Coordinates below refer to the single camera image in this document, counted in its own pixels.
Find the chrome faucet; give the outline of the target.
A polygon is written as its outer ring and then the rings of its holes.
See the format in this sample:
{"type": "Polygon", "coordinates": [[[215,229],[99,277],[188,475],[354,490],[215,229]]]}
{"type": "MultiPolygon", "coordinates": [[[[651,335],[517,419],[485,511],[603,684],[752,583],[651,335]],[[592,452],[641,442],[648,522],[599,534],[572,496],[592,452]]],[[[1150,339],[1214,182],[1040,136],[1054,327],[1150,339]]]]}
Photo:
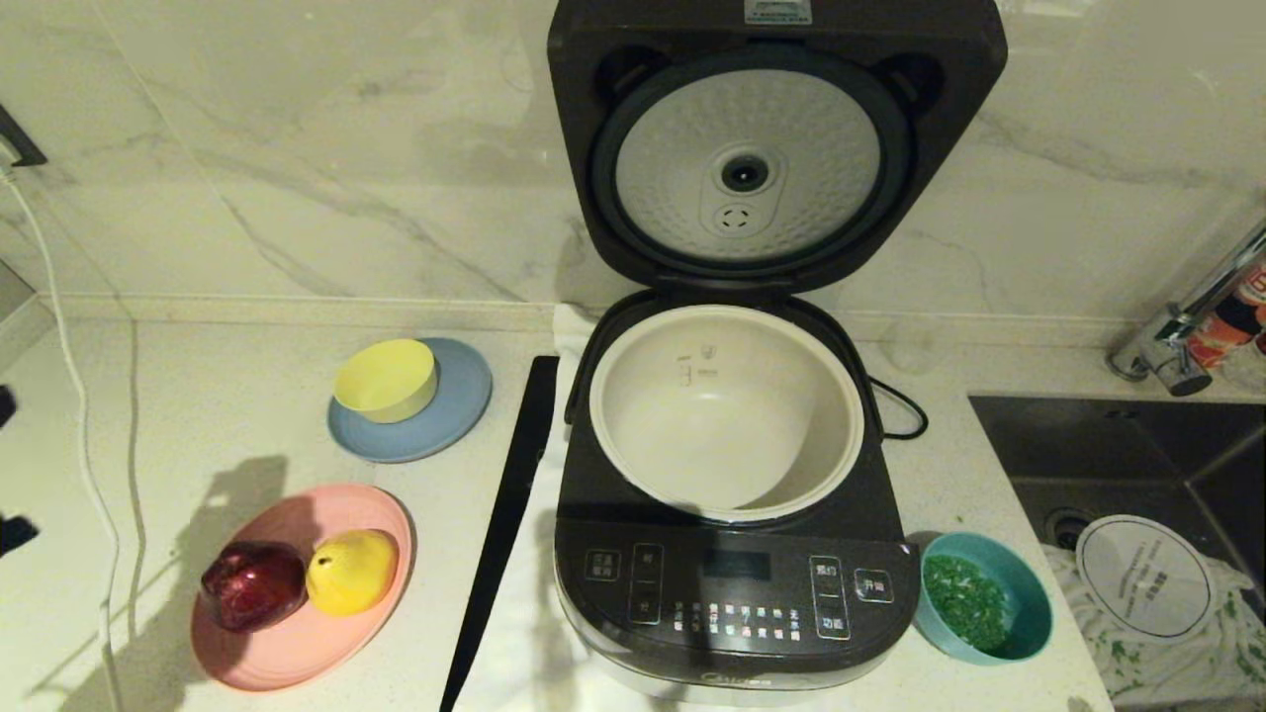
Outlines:
{"type": "Polygon", "coordinates": [[[1123,341],[1108,350],[1104,365],[1125,383],[1156,378],[1170,397],[1193,397],[1212,386],[1213,375],[1196,362],[1188,337],[1237,288],[1250,266],[1266,255],[1266,215],[1241,238],[1217,267],[1180,302],[1170,302],[1123,341]]]}

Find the white inner pot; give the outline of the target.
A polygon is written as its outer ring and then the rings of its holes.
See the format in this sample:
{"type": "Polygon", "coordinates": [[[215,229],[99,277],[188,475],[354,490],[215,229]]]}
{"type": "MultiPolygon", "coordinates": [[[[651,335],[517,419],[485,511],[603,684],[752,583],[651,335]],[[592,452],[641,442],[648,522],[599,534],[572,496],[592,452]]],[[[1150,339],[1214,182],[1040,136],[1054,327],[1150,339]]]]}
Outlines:
{"type": "Polygon", "coordinates": [[[849,478],[866,419],[843,360],[741,307],[663,310],[598,360],[587,414],[624,481],[725,523],[805,511],[849,478]]]}

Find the black rice cooker body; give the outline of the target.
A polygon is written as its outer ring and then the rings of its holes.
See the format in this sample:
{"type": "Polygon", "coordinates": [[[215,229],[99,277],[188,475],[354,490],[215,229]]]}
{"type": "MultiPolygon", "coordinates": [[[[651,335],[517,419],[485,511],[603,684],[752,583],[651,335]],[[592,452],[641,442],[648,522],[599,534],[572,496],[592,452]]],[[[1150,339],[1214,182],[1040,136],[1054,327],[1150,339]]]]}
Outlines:
{"type": "Polygon", "coordinates": [[[625,329],[687,302],[641,290],[598,321],[563,419],[570,442],[553,528],[567,622],[625,685],[670,701],[781,706],[872,671],[912,626],[920,550],[903,530],[882,422],[860,353],[825,310],[795,298],[768,312],[820,338],[860,385],[860,460],[836,492],[771,521],[725,523],[624,481],[587,414],[598,360],[625,329]]]}

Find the teal bowl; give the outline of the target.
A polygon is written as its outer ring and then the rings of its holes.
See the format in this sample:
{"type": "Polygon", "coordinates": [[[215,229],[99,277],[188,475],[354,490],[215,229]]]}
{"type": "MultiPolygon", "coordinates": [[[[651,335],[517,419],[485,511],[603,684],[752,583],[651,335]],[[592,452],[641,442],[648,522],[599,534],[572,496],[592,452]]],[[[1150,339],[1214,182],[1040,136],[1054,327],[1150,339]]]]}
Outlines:
{"type": "Polygon", "coordinates": [[[924,531],[914,536],[922,546],[920,599],[915,613],[915,628],[947,658],[970,663],[974,666],[1008,666],[1031,660],[1050,644],[1053,632],[1053,612],[1050,595],[1041,587],[1039,578],[1017,552],[1004,544],[981,533],[924,531]],[[958,556],[975,563],[993,580],[1000,584],[1006,598],[1006,623],[1009,636],[1000,652],[979,652],[963,644],[944,625],[924,589],[924,560],[931,556],[958,556]]]}

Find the pink plate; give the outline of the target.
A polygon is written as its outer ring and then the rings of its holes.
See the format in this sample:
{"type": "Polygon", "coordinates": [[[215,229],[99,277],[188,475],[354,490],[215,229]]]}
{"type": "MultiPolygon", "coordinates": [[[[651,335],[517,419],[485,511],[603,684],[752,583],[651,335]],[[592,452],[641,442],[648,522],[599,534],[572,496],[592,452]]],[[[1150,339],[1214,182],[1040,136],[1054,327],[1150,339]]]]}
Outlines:
{"type": "Polygon", "coordinates": [[[227,688],[267,694],[303,685],[348,663],[392,618],[410,576],[414,528],[398,497],[367,484],[327,484],[281,497],[241,524],[230,541],[268,540],[310,550],[330,536],[377,530],[398,545],[392,587],[356,616],[328,616],[304,604],[273,627],[230,633],[213,622],[210,608],[192,603],[189,639],[203,671],[227,688]]]}

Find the black rice cooker lid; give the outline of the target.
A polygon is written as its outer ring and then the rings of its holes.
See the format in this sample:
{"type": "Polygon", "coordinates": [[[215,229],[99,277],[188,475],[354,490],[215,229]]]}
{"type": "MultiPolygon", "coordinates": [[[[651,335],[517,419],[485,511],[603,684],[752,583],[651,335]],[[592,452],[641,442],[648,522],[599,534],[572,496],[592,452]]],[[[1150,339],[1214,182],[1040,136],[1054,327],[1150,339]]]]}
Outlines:
{"type": "Polygon", "coordinates": [[[1006,57],[996,0],[558,0],[547,38],[598,255],[741,296],[856,272],[1006,57]]]}

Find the yellow bowl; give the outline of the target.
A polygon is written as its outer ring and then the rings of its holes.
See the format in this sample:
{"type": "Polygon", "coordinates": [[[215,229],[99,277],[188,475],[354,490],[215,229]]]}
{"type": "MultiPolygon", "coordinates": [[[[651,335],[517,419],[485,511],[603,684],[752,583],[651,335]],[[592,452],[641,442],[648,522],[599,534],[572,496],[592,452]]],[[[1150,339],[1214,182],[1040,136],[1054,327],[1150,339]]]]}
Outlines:
{"type": "Polygon", "coordinates": [[[392,340],[371,345],[335,374],[335,404],[373,424],[395,424],[420,414],[434,400],[439,365],[428,345],[392,340]]]}

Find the white plastic bag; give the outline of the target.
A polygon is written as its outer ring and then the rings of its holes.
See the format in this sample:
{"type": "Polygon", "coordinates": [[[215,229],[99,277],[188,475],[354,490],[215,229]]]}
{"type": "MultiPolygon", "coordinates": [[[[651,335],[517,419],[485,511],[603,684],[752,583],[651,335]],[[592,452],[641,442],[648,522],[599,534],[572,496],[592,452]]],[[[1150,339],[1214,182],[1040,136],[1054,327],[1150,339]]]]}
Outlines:
{"type": "Polygon", "coordinates": [[[1071,551],[1043,550],[1117,712],[1266,712],[1266,625],[1244,573],[1208,559],[1215,617],[1185,644],[1144,644],[1095,608],[1071,551]]]}

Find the chopped green bits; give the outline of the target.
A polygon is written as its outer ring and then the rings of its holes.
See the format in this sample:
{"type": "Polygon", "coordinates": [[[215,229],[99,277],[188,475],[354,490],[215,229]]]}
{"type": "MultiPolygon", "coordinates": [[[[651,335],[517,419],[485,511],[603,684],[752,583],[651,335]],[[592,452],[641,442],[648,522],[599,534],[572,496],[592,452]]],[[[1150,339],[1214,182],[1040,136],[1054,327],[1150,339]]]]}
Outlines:
{"type": "Polygon", "coordinates": [[[955,636],[979,652],[1000,652],[1009,636],[1000,584],[958,556],[931,556],[923,574],[933,608],[955,636]]]}

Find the dark red apple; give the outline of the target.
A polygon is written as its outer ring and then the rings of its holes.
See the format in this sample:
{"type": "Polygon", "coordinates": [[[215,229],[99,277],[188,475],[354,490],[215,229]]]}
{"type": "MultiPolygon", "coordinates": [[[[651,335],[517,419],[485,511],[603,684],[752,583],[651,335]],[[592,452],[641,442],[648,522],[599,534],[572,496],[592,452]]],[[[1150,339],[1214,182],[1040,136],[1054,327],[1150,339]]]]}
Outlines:
{"type": "Polygon", "coordinates": [[[203,571],[199,601],[230,633],[272,627],[306,603],[305,559],[285,542],[230,542],[203,571]]]}

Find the black flat mat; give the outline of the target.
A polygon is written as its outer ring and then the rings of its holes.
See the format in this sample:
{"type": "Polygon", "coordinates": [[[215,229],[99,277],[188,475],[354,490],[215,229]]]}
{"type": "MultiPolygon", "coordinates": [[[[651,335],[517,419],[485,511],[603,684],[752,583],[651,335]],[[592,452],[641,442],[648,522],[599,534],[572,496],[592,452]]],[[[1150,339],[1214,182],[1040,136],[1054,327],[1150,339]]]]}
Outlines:
{"type": "Polygon", "coordinates": [[[511,546],[520,530],[536,469],[549,437],[555,414],[560,357],[541,355],[532,360],[525,389],[519,405],[506,459],[503,461],[498,497],[485,536],[463,621],[449,664],[439,712],[454,712],[456,703],[468,679],[479,647],[484,640],[503,571],[509,564],[511,546]]]}

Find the yellow pear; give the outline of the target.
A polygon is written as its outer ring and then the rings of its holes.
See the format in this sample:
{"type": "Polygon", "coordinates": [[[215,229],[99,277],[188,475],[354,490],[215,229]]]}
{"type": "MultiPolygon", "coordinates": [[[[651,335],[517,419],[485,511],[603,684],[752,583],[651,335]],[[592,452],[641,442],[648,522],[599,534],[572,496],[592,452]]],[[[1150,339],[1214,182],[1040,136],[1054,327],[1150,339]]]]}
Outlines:
{"type": "Polygon", "coordinates": [[[327,616],[357,616],[375,607],[398,578],[398,540],[380,530],[348,530],[313,550],[308,599],[327,616]]]}

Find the steel sink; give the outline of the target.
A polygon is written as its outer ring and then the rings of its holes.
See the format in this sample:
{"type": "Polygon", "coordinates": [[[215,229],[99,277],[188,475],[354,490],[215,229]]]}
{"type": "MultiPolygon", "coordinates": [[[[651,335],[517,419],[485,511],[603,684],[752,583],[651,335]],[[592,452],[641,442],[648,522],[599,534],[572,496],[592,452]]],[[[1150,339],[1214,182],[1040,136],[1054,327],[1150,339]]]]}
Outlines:
{"type": "MultiPolygon", "coordinates": [[[[1206,564],[1217,559],[1250,576],[1242,595],[1266,625],[1266,404],[970,402],[1043,546],[1071,551],[1077,568],[1075,551],[1086,527],[1112,516],[1152,521],[1206,564]]],[[[1220,595],[1213,573],[1212,585],[1213,620],[1220,595]]],[[[1127,636],[1158,644],[1098,611],[1127,636]]]]}

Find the blue plate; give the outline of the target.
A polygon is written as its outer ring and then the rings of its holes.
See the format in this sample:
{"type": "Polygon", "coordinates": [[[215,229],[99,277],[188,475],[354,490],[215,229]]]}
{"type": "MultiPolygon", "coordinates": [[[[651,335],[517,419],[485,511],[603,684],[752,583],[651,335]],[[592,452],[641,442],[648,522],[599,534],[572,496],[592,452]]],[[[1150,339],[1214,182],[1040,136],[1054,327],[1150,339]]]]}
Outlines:
{"type": "Polygon", "coordinates": [[[484,355],[451,338],[417,341],[433,350],[439,365],[438,391],[430,405],[404,422],[373,424],[330,397],[327,427],[335,445],[370,462],[411,462],[451,446],[479,423],[492,399],[492,369],[484,355]]]}

